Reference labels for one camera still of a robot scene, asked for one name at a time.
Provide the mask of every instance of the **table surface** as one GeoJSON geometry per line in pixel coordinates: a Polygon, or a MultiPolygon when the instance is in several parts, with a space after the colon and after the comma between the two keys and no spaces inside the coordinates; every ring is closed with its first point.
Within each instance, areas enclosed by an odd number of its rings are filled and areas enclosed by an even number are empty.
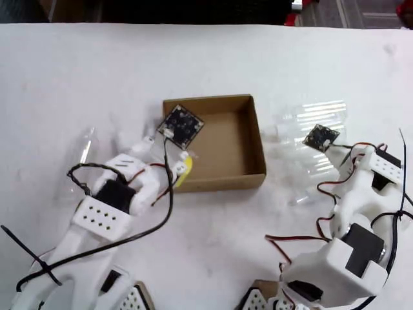
{"type": "MultiPolygon", "coordinates": [[[[74,211],[53,199],[70,142],[96,126],[105,160],[114,155],[114,131],[121,126],[141,139],[163,99],[249,93],[262,130],[284,106],[343,99],[349,143],[384,141],[401,157],[401,127],[412,158],[413,32],[1,25],[0,42],[0,219],[36,253],[61,239],[74,211]]],[[[146,283],[158,309],[233,309],[254,279],[278,278],[282,257],[266,233],[316,233],[314,220],[331,202],[289,207],[280,163],[266,160],[259,189],[177,194],[162,230],[122,246],[117,261],[146,283]]],[[[413,166],[407,170],[412,177],[413,166]]],[[[157,223],[166,207],[163,199],[136,231],[157,223]]],[[[412,233],[401,236],[391,277],[370,308],[411,308],[412,233]]],[[[31,259],[3,233],[0,245],[0,309],[8,309],[31,259]]],[[[319,246],[285,249],[295,256],[319,246]]]]}

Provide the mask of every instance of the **circuit board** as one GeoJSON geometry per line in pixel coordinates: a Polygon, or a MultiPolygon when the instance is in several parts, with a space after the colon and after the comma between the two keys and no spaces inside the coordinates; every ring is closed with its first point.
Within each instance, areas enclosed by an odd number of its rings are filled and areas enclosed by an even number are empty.
{"type": "Polygon", "coordinates": [[[167,136],[180,149],[186,150],[204,123],[189,110],[177,105],[158,126],[157,131],[167,136]]]}
{"type": "Polygon", "coordinates": [[[317,124],[305,137],[303,143],[313,149],[325,152],[330,143],[333,143],[339,135],[338,131],[317,124]]]}

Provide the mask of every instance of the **brown cardboard box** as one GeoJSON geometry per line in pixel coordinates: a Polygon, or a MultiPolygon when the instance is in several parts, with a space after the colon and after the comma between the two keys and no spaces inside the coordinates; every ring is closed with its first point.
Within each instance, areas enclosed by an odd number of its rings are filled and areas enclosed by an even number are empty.
{"type": "Polygon", "coordinates": [[[204,121],[189,145],[198,156],[180,192],[259,187],[267,169],[251,95],[165,100],[166,116],[181,105],[204,121]]]}

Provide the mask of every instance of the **yellow object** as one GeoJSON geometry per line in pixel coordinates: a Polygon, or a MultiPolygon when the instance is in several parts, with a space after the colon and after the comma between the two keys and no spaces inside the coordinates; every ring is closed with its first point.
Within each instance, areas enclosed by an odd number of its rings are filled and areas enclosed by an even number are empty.
{"type": "Polygon", "coordinates": [[[179,177],[179,179],[176,181],[175,187],[179,187],[179,186],[185,181],[185,179],[186,179],[186,177],[188,176],[188,174],[191,172],[191,170],[192,170],[192,164],[193,164],[192,157],[191,157],[191,156],[188,156],[188,157],[186,158],[186,160],[184,161],[184,164],[186,165],[187,169],[186,169],[185,173],[182,174],[182,175],[179,177]]]}

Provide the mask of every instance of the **white bracket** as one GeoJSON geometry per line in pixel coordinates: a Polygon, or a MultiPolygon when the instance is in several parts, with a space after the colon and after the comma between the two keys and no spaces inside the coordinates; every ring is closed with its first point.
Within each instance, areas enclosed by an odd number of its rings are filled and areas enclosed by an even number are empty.
{"type": "Polygon", "coordinates": [[[112,242],[128,232],[131,221],[129,214],[91,196],[86,196],[72,218],[72,223],[112,242]]]}

